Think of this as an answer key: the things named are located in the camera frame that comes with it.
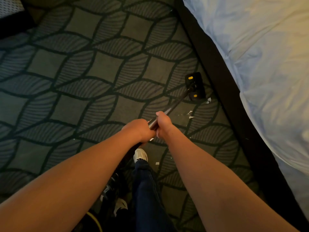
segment sneaker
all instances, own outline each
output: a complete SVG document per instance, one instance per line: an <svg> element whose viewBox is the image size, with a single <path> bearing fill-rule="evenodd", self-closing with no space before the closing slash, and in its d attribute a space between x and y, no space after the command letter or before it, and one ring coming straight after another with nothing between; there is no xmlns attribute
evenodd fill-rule
<svg viewBox="0 0 309 232"><path fill-rule="evenodd" d="M134 158L134 163L136 163L136 161L138 160L146 160L148 162L148 156L146 152L141 148L137 148L135 150L135 154L133 158Z"/></svg>
<svg viewBox="0 0 309 232"><path fill-rule="evenodd" d="M127 202L124 201L124 200L121 199L121 198L118 198L118 199L117 199L117 202L116 202L116 205L115 205L115 209L114 209L114 215L115 215L115 217L117 216L117 211L118 211L119 209L126 209L126 210L128 210Z"/></svg>

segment jeans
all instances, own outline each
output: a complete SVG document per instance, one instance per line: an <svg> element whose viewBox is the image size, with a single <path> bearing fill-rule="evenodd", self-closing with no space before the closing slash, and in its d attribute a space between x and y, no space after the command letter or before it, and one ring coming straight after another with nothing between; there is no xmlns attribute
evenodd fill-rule
<svg viewBox="0 0 309 232"><path fill-rule="evenodd" d="M136 232L177 232L164 209L155 173L147 161L136 161L133 175Z"/></svg>

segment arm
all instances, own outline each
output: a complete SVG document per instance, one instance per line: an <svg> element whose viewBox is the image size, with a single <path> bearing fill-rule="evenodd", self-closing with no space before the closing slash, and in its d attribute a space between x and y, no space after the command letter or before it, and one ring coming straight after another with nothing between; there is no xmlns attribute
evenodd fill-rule
<svg viewBox="0 0 309 232"><path fill-rule="evenodd" d="M207 231L297 231L238 176L187 139L163 112L163 138Z"/></svg>
<svg viewBox="0 0 309 232"><path fill-rule="evenodd" d="M126 152L155 135L147 121L51 168L0 204L2 231L71 231L103 191Z"/></svg>

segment carpet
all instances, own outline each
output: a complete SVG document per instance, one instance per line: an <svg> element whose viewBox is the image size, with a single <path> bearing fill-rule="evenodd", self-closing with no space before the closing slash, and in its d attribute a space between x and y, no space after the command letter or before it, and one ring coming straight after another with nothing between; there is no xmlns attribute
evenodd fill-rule
<svg viewBox="0 0 309 232"><path fill-rule="evenodd" d="M25 1L38 27L0 41L2 201L131 120L153 118L196 71L207 99L184 100L172 122L260 194L173 0ZM166 144L144 149L177 229L203 231ZM125 176L131 185L130 168Z"/></svg>

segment floor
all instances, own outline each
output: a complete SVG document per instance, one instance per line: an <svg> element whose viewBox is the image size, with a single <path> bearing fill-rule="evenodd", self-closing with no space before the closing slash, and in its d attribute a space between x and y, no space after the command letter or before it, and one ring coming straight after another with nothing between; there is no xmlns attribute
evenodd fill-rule
<svg viewBox="0 0 309 232"><path fill-rule="evenodd" d="M173 0L25 1L38 27L0 40L2 201L129 121L150 120L196 71L207 98L183 101L172 122L260 193ZM203 231L166 144L155 138L144 149L177 229Z"/></svg>

